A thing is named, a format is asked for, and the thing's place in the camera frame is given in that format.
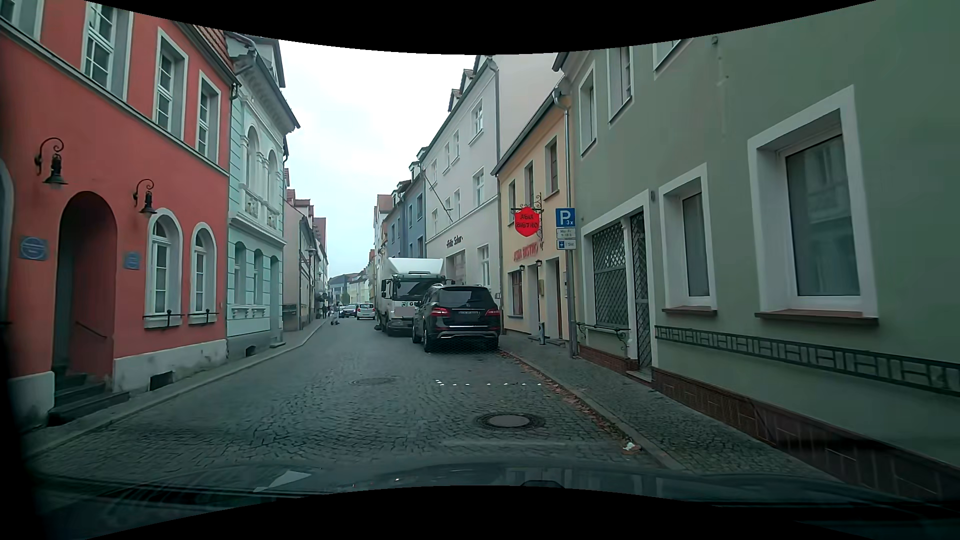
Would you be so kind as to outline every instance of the drain cover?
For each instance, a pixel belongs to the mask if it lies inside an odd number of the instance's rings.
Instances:
[[[394,381],[395,381],[395,379],[393,379],[393,378],[391,378],[391,377],[373,377],[373,378],[370,378],[370,379],[358,379],[358,380],[354,380],[354,381],[352,381],[350,384],[356,384],[356,385],[358,385],[358,386],[370,386],[370,385],[373,385],[373,384],[387,384],[387,383],[394,382]]]
[[[477,424],[488,430],[531,430],[543,426],[543,419],[522,412],[495,412],[476,419]]]

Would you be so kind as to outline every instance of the arched doorway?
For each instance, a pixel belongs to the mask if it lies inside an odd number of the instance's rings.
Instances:
[[[109,205],[82,191],[63,209],[54,314],[55,386],[112,375],[117,227]]]

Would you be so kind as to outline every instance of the drainpipe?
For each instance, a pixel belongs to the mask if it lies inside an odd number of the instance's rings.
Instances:
[[[493,70],[493,95],[494,95],[494,116],[496,117],[495,135],[496,135],[496,162],[500,163],[500,68],[493,61],[493,56],[487,56],[487,64]],[[496,277],[500,282],[500,335],[507,335],[507,326],[504,324],[507,316],[503,314],[503,208],[501,205],[500,179],[496,178],[496,233],[500,241],[500,249],[497,251],[499,257],[499,275]]]
[[[566,159],[566,207],[572,208],[572,192],[570,190],[570,107],[564,107],[560,104],[560,98],[563,95],[560,92],[559,84],[553,89],[553,103],[564,110],[564,153]],[[574,281],[573,281],[573,251],[566,250],[566,314],[569,319],[567,325],[567,340],[570,357],[577,355],[577,305],[574,299]]]

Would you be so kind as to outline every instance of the black suv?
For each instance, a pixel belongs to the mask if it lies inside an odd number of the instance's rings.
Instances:
[[[414,313],[411,338],[427,353],[438,341],[482,341],[490,349],[499,345],[500,310],[487,287],[433,285]]]

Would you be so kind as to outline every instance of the building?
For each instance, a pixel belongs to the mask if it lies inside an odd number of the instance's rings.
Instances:
[[[607,327],[581,355],[839,479],[955,499],[958,18],[888,0],[561,53],[577,312]]]
[[[0,308],[30,428],[226,360],[237,81],[207,28],[77,0],[7,7]]]
[[[499,182],[504,326],[552,339],[569,339],[566,252],[557,249],[556,209],[566,208],[564,103],[550,92],[491,171]],[[540,229],[516,230],[514,212],[540,212]]]
[[[282,339],[283,167],[287,134],[300,126],[280,93],[286,84],[276,39],[221,33],[240,80],[230,115],[227,260],[228,357]]]
[[[501,140],[516,138],[556,84],[551,62],[551,55],[477,55],[450,91],[445,122],[418,152],[428,184],[426,254],[444,259],[444,272],[456,283],[500,293],[499,207],[490,171]]]

